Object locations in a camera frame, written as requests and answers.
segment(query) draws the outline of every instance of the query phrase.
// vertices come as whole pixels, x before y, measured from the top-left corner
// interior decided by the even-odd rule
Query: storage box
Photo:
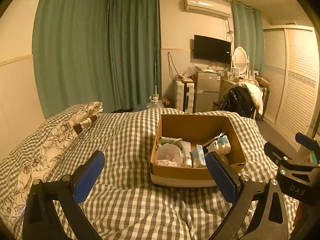
[[[219,133],[225,132],[231,145],[227,155],[230,166],[237,173],[244,167],[246,160],[238,136],[227,116],[162,114],[153,143],[150,173],[155,184],[171,187],[213,187],[216,183],[207,168],[168,167],[155,164],[156,145],[161,136],[182,138],[191,142],[191,150],[196,144],[203,144]]]

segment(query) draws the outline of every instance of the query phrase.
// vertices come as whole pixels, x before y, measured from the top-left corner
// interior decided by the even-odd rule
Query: cardboard package
[[[152,182],[171,187],[216,186],[207,168],[160,166],[155,164],[154,157],[156,145],[161,136],[182,138],[184,141],[189,141],[191,142],[191,150],[193,150],[196,144],[203,144],[221,132],[227,134],[231,145],[231,152],[227,155],[230,166],[239,173],[244,167],[246,160],[238,136],[227,116],[162,114],[158,123],[150,159]]]

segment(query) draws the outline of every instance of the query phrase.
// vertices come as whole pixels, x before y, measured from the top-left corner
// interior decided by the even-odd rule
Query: floor
[[[263,138],[271,142],[279,150],[281,150],[288,157],[293,157],[296,154],[296,150],[289,144],[276,130],[274,130],[269,124],[262,121],[257,121],[260,133]]]

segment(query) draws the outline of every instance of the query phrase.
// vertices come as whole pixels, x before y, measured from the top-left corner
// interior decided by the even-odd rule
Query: metal bolt
[[[275,179],[272,179],[272,180],[271,180],[271,183],[272,183],[273,185],[278,185],[278,181],[276,181]]]
[[[241,175],[240,178],[243,181],[248,181],[249,180],[249,177],[247,175]]]
[[[39,180],[39,179],[34,179],[34,180],[33,180],[33,184],[34,184],[34,185],[38,185],[39,183],[40,183],[40,180]]]
[[[71,179],[71,176],[70,175],[64,175],[63,177],[62,177],[62,180],[63,181],[69,181]]]

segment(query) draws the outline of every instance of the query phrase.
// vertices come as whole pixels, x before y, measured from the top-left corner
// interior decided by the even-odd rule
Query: refrigerator
[[[220,75],[198,71],[195,74],[195,99],[193,112],[212,111],[213,102],[219,100]]]

